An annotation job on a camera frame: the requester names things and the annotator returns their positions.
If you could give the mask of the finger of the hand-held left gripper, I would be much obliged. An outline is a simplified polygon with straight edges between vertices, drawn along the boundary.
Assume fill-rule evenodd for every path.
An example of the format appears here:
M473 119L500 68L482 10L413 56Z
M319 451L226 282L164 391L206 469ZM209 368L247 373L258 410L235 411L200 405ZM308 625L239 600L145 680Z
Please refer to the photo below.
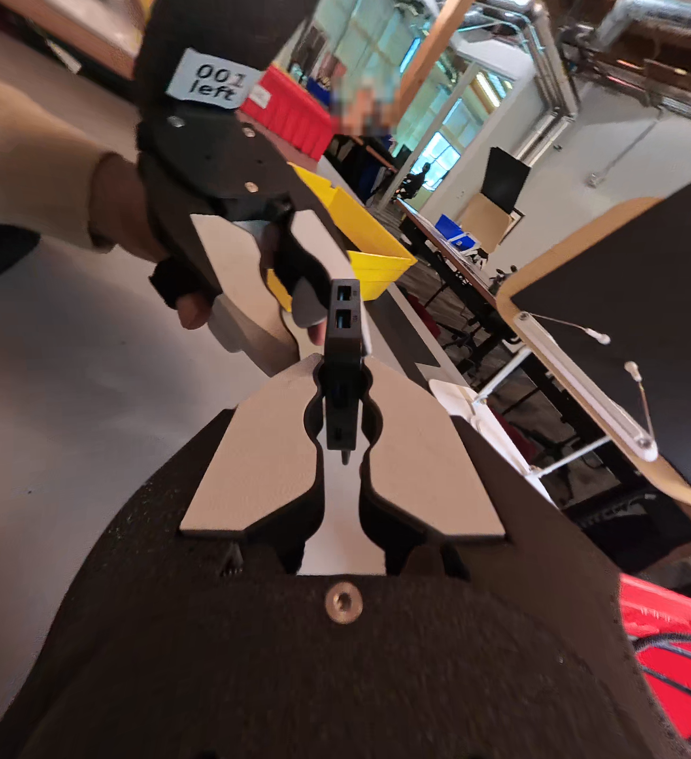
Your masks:
M267 376L300 359L298 343L285 325L282 308L267 288L262 252L246 223L217 215L191 215L221 292L214 299L208 327L229 353L243 353Z
M261 209L262 284L273 271L291 298L296 326L324 347L333 283L355 278L350 259L315 210L292 202L264 202Z

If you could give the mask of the red bag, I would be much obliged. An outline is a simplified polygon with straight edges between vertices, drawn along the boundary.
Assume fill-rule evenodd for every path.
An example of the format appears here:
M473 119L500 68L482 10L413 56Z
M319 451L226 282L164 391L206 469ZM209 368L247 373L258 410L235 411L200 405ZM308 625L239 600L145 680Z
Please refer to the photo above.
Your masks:
M514 447L521 454L525 461L525 465L530 467L538 457L538 447L523 432L521 432L516 425L508 422L501 413L492 408L489 408L488 410L492 412L493 417L500 424L503 432L509 437Z

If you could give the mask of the red plastic bin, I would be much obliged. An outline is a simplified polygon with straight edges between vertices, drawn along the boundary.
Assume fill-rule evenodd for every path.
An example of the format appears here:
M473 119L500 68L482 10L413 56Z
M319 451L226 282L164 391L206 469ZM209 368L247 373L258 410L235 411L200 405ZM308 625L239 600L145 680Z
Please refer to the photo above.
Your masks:
M265 70L239 110L315 162L334 136L330 112L275 64Z
M691 598L621 574L619 609L636 663L691 753Z

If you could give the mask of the blue plastic bin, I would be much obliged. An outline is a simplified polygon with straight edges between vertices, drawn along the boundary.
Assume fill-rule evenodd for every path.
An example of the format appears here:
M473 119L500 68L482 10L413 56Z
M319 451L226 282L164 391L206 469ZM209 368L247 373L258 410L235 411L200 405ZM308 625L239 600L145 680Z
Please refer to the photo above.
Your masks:
M461 226L455 223L449 216L442 214L436 224L435 229L445 238L448 244L460 252L471 251L478 247L478 242L464 232Z

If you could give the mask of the yellow plastic bin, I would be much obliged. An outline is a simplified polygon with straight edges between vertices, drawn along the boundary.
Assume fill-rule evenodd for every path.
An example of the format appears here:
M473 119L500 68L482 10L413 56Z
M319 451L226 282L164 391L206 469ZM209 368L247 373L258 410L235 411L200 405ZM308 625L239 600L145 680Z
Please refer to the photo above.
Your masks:
M317 196L346 238L345 247L361 283L363 301L378 299L416 264L417 259L346 189L302 166L294 163L290 166Z

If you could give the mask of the black monitor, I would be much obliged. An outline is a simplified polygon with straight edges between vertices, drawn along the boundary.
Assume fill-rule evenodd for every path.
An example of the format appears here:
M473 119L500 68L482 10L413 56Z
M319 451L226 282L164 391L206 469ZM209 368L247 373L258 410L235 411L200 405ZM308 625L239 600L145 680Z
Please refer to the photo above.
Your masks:
M531 167L500 147L491 147L480 193L503 212L511 214Z

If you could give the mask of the wooden beam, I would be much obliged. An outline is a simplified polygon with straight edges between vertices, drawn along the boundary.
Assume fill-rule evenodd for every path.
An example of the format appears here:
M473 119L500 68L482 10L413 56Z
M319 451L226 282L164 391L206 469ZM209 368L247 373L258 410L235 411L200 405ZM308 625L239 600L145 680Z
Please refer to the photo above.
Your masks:
M396 127L427 80L436 61L449 46L464 15L473 1L446 1L436 15L424 41L401 76L393 104L389 110L389 124Z

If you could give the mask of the long wooden desk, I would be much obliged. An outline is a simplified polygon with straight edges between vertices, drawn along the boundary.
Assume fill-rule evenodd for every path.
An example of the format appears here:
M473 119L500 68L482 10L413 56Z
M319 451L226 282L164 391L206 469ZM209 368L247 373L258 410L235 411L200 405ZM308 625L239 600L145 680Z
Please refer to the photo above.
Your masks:
M428 222L424 216L416 212L409 204L402 200L397 200L395 205L401 208L406 219L416 227L425 240L429 242L430 249L434 253L442 256L448 266L461 275L464 281L473 287L474 290L490 305L497 310L496 296L491 292L489 284L483 280L482 272L467 257L456 251L454 246L445 239L445 237Z

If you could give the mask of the white metal stand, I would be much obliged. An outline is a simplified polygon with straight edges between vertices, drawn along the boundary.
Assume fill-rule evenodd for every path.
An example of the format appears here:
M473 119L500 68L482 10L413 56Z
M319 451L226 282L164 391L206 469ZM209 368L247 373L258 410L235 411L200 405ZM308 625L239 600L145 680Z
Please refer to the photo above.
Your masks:
M522 368L526 361L534 358L551 379L559 383L568 396L578 404L583 414L599 427L600 432L594 439L571 448L569 453L558 455L547 466L537 466L525 461L517 463L515 466L525 479L536 489L544 490L542 479L553 473L566 471L573 461L612 446L632 466L636 480L643 479L652 484L647 469L649 465L657 463L660 456L648 414L642 377L635 362L625 365L625 371L628 371L632 383L641 395L645 423L636 421L629 412L612 400L595 380L590 379L559 345L550 328L556 325L575 329L587 336L588 341L608 348L612 341L606 333L564 319L543 317L527 310L514 310L507 319L511 329L521 339L521 347L480 390L473 391L458 384L431 380L430 390L445 410L452 416L459 416L471 423L476 431L495 446L502 445L505 434L493 431L495 420L492 411L488 409L488 399L506 379Z

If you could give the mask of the metal duct pipes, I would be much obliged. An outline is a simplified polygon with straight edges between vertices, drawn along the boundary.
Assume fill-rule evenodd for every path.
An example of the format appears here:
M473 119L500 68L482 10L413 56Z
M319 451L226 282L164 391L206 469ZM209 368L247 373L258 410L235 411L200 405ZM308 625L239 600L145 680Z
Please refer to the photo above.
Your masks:
M691 41L691 2L612 2L597 25L555 29L546 2L474 2L456 34L470 38L510 34L530 55L550 109L575 119L579 77L691 121L691 71L658 60L622 60L613 53L631 31Z

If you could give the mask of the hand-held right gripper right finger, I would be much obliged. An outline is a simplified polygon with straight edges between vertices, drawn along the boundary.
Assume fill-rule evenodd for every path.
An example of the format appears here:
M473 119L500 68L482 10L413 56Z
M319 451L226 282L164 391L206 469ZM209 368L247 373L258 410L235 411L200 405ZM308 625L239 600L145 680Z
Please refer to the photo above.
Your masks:
M502 541L505 528L451 416L411 379L364 362L359 519L386 564L414 549Z

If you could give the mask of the black usb hub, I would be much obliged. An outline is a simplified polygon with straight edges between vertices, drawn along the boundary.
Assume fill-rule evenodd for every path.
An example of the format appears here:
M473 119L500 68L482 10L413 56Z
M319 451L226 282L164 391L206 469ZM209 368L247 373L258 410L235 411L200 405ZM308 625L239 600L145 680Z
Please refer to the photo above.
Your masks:
M327 448L349 464L356 449L362 394L363 337L360 284L332 282L330 309L319 374L323 390Z

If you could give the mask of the person's left hand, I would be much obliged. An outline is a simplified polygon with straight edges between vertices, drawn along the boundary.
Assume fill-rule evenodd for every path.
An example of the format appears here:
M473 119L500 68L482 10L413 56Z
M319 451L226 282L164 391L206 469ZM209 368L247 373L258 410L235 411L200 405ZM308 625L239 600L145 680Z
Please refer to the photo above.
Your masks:
M147 199L136 166L107 153L91 179L88 232L93 242L121 247L142 261L158 264L170 255L154 237Z

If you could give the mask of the person's left forearm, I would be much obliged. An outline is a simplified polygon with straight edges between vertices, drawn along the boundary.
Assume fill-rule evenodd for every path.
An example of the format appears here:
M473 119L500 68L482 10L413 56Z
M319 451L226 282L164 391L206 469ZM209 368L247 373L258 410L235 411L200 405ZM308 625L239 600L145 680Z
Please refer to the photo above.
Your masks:
M109 252L90 232L92 182L112 152L0 81L0 225Z

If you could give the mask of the black office chair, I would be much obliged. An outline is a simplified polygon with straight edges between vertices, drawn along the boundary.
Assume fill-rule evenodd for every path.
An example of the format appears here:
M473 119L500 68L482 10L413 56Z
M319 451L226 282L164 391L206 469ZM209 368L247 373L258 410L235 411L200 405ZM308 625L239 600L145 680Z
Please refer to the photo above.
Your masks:
M471 366L478 366L485 356L503 342L518 342L519 338L499 315L494 300L484 297L471 285L464 285L457 280L442 285L434 297L439 296L446 289L450 289L472 315L463 329L451 327L442 321L436 322L438 327L454 337L454 345L466 347L470 351L469 355L457 365L458 369L466 371Z

